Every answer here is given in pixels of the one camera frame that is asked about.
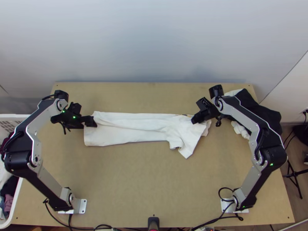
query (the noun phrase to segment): black tripod leg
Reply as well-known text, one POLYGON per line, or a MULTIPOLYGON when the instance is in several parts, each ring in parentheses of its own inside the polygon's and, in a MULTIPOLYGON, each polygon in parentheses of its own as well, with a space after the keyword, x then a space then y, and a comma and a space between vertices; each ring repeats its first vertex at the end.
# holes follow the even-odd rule
POLYGON ((300 198, 303 199, 303 196, 301 195, 301 188, 300 188, 300 185, 298 184, 298 181, 297 181, 297 176, 294 176, 294 179, 295 179, 295 182, 296 182, 296 187, 297 187, 298 193, 300 195, 300 198))
POLYGON ((300 195, 300 198, 303 199, 303 196, 301 194, 301 189, 300 189, 300 185, 298 184, 298 180, 297 180, 297 172, 294 171, 290 161, 288 160, 288 174, 287 175, 284 175, 282 177, 286 177, 286 178, 289 178, 292 183, 296 186, 297 190, 298 190, 298 193, 300 195))

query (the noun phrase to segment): black cloth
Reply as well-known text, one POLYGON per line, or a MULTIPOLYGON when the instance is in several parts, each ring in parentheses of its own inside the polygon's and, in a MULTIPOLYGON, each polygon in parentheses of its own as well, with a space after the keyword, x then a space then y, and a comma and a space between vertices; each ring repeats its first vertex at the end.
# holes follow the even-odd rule
POLYGON ((270 128, 272 128, 279 135, 282 134, 282 127, 280 125, 281 114, 279 112, 259 105, 252 98, 247 89, 241 90, 235 96, 241 101, 241 105, 243 107, 264 119, 269 124, 270 128))
POLYGON ((0 191, 0 196, 5 198, 6 194, 14 196, 19 177, 11 176, 10 179, 3 185, 0 191))

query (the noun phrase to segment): wire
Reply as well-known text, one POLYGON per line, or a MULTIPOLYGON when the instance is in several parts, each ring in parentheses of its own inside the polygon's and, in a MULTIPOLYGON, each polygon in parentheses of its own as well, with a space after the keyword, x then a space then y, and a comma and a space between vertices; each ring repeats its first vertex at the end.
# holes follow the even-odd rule
POLYGON ((290 132, 290 134, 288 135, 288 137, 285 139, 285 141, 283 142, 283 145, 285 145, 287 139, 290 137, 290 135, 291 135, 292 133, 293 133, 293 129, 292 129, 292 131, 290 132))
POLYGON ((70 215, 69 215, 69 225, 66 225, 66 224, 62 223, 61 221, 59 221, 57 218, 55 218, 55 217, 51 214, 51 212, 50 212, 50 210, 49 210, 49 208, 48 208, 48 206, 47 206, 47 203, 48 203, 48 199, 47 199, 47 198, 43 201, 43 203, 45 204, 45 207, 46 207, 46 209, 47 209, 49 215, 51 215, 51 217, 52 217, 56 222, 58 222, 59 224, 63 225, 64 227, 69 228, 71 231, 73 231, 73 229, 76 229, 76 230, 85 230, 85 231, 86 231, 86 230, 95 231, 95 230, 100 230, 100 229, 112 229, 112 227, 111 227, 110 225, 107 225, 107 224, 100 224, 100 225, 98 225, 96 228, 92 228, 92 229, 83 229, 83 228, 73 227, 73 226, 70 225, 70 221, 71 221, 71 219, 72 219, 73 214, 70 214, 70 215))
POLYGON ((52 94, 52 95, 45 96, 44 98, 42 98, 42 100, 50 99, 52 96, 56 96, 56 95, 57 94, 52 94))
POLYGON ((131 230, 141 231, 140 229, 134 229, 134 228, 124 228, 124 229, 131 229, 131 230))
MULTIPOLYGON (((303 114, 304 114, 304 116, 305 116, 305 120, 304 120, 304 122, 303 122, 303 125, 306 123, 306 120, 307 120, 307 112, 306 111, 304 111, 303 112, 303 114)), ((285 141, 283 142, 283 145, 285 145, 286 144, 286 141, 288 140, 288 138, 291 136, 291 134, 293 133, 293 129, 292 129, 292 131, 290 132, 290 134, 287 136, 287 138, 285 139, 285 141)), ((288 144, 287 144, 287 146, 285 147, 285 150, 288 148, 288 146, 289 146, 289 144, 290 144, 290 142, 291 142, 291 140, 295 137, 296 135, 294 135, 294 136, 292 136, 292 138, 289 140, 289 142, 288 142, 288 144)))
POLYGON ((208 222, 206 222, 206 223, 204 223, 204 224, 198 225, 198 226, 192 228, 191 231, 195 231, 196 229, 199 229, 199 228, 201 228, 201 227, 203 227, 203 226, 206 226, 206 225, 208 225, 208 224, 215 223, 215 222, 217 222, 217 221, 220 220, 220 219, 238 218, 240 221, 243 221, 244 219, 243 219, 242 217, 238 216, 237 213, 235 213, 235 216, 223 217, 224 213, 227 211, 227 209, 228 209, 232 204, 234 204, 234 201, 231 202, 231 203, 224 209, 224 211, 222 212, 222 214, 221 214, 218 218, 215 218, 215 219, 213 219, 213 220, 210 220, 210 221, 208 221, 208 222))
POLYGON ((285 150, 289 147, 290 142, 292 141, 292 139, 295 137, 296 135, 292 136, 292 138, 290 139, 290 141, 288 142, 287 146, 285 147, 285 150))
POLYGON ((20 136, 23 136, 23 132, 22 131, 18 131, 13 137, 11 137, 3 146, 2 152, 1 152, 1 160, 4 162, 4 155, 6 153, 6 149, 7 147, 17 138, 19 138, 20 136))
POLYGON ((234 190, 232 190, 232 189, 230 189, 230 188, 228 188, 228 187, 222 187, 222 188, 220 188, 220 189, 218 190, 218 196, 219 196, 219 198, 220 198, 222 201, 233 202, 233 200, 225 200, 225 199, 223 199, 223 198, 220 196, 220 191, 223 190, 223 189, 228 189, 228 190, 231 190, 232 192, 234 192, 234 190))
POLYGON ((257 147, 256 147, 256 149, 254 151, 254 156, 255 156, 256 160, 259 160, 258 153, 259 153, 259 151, 261 149, 261 146, 262 146, 262 144, 264 142, 265 137, 268 135, 268 132, 265 133, 265 131, 266 131, 266 129, 262 129, 260 141, 258 142, 257 147))

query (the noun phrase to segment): wooden tabletop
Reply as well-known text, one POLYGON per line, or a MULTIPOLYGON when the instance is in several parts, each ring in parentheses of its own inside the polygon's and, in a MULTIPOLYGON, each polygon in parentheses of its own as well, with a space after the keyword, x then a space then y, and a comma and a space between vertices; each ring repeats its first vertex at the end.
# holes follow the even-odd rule
MULTIPOLYGON (((81 114, 93 111, 195 114, 196 101, 209 99, 216 83, 56 83, 81 114)), ((222 84, 224 92, 252 85, 222 84)), ((146 227, 150 216, 161 227, 193 227, 221 214, 218 189, 241 186, 252 166, 248 141, 236 135, 227 119, 212 123, 194 154, 185 159, 168 142, 142 142, 86 147, 83 130, 63 134, 59 124, 46 123, 39 131, 45 168, 78 198, 87 199, 85 214, 75 214, 73 226, 146 227)), ((45 197, 26 180, 17 201, 14 224, 58 226, 43 205, 45 197)), ((68 216, 55 216, 67 224, 68 216)), ((294 222, 285 185, 276 170, 257 194, 244 221, 223 219, 215 226, 294 222)))

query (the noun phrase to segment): laundry basket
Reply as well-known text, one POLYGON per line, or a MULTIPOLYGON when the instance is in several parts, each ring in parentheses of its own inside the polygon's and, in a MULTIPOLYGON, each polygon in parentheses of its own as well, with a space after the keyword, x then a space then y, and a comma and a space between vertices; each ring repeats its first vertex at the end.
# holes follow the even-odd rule
MULTIPOLYGON (((29 115, 17 115, 17 114, 0 114, 0 144, 2 141, 8 137, 8 135, 14 131, 15 127, 19 125, 22 121, 24 121, 29 115)), ((7 220, 0 224, 0 229, 4 229, 11 224, 12 218, 14 216, 14 210, 16 206, 16 202, 18 199, 20 187, 22 185, 23 178, 19 178, 18 184, 15 190, 15 195, 10 211, 10 215, 7 220)))

